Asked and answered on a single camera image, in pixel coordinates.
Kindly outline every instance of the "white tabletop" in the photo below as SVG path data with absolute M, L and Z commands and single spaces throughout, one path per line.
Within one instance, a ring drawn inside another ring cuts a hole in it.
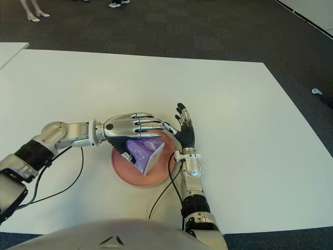
M 21 49 L 27 48 L 29 43 L 0 43 L 0 69 L 2 69 Z
M 333 159 L 262 63 L 25 49 L 0 81 L 0 158 L 52 121 L 104 122 L 147 111 L 177 125 L 181 101 L 193 119 L 202 182 L 223 233 L 333 225 Z M 17 211 L 1 230 L 48 233 L 98 219 L 147 218 L 167 181 L 130 186 L 113 171 L 108 143 L 84 152 L 83 174 L 71 190 Z M 66 188 L 80 164 L 78 148 L 66 153 L 45 172 L 37 197 Z M 172 189 L 153 219 L 180 227 Z

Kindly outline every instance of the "dark carpet floor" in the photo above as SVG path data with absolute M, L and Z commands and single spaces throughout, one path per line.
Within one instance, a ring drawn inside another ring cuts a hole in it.
M 118 9 L 40 0 L 28 22 L 19 0 L 0 2 L 0 42 L 32 49 L 264 62 L 333 155 L 333 40 L 273 0 L 133 0 Z M 0 234 L 0 249 L 30 237 Z M 229 249 L 333 249 L 333 228 L 226 235 Z

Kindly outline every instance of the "purple carton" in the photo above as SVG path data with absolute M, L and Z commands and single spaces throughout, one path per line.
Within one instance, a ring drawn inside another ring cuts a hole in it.
M 129 139 L 126 146 L 136 160 L 135 167 L 146 175 L 157 163 L 164 142 L 157 138 Z

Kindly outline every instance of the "plate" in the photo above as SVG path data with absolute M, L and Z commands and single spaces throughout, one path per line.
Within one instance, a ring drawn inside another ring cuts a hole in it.
M 171 154 L 175 151 L 173 140 L 164 131 L 155 131 L 162 133 L 162 137 L 158 138 L 164 142 L 164 148 L 155 166 L 144 176 L 136 167 L 127 161 L 114 148 L 111 154 L 112 166 L 117 175 L 128 184 L 134 186 L 154 186 L 165 178 L 169 177 L 168 161 Z M 175 161 L 170 162 L 170 169 L 174 168 Z

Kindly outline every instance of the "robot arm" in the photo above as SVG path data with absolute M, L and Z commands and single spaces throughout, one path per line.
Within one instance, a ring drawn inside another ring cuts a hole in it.
M 181 152 L 175 152 L 175 160 L 183 162 L 182 216 L 185 220 L 185 231 L 212 249 L 227 249 L 204 194 L 200 155 L 196 153 L 195 135 L 189 112 L 182 103 L 178 103 L 176 110 L 180 115 L 175 117 L 181 125 L 181 130 L 176 130 L 167 122 L 163 125 L 182 146 Z
M 161 137 L 160 133 L 147 132 L 164 129 L 160 122 L 152 114 L 141 112 L 112 117 L 105 123 L 96 120 L 49 123 L 41 134 L 0 161 L 0 223 L 9 218 L 26 197 L 28 190 L 22 182 L 30 183 L 36 178 L 60 149 L 98 146 L 108 141 L 123 157 L 135 163 L 126 148 L 126 141 L 130 138 Z

